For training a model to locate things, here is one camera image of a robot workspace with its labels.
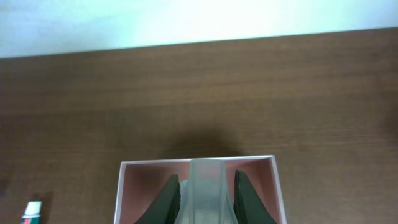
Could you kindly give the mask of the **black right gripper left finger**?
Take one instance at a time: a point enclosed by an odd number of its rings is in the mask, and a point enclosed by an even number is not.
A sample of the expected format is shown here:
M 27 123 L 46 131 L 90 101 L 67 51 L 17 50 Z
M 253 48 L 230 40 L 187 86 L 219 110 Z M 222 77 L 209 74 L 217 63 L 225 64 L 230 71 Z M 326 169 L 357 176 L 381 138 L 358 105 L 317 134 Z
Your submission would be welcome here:
M 173 174 L 135 224 L 174 224 L 180 210 L 180 203 L 180 182 L 178 175 Z

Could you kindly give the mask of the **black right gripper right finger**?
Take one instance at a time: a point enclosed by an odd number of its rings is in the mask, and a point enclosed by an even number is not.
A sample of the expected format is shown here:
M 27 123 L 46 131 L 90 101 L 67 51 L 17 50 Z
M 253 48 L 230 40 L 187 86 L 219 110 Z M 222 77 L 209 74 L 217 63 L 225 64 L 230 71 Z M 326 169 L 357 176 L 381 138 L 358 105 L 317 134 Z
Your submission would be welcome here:
M 239 224 L 277 224 L 259 198 L 249 177 L 236 170 L 233 209 Z

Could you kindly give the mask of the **clear pump spray bottle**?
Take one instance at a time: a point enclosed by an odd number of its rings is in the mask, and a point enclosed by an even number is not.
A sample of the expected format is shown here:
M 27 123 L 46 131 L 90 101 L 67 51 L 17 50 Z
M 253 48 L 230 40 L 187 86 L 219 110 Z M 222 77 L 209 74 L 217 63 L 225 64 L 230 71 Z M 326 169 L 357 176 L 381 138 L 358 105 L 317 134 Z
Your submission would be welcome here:
M 193 159 L 184 187 L 178 224 L 237 223 L 226 178 L 225 162 Z

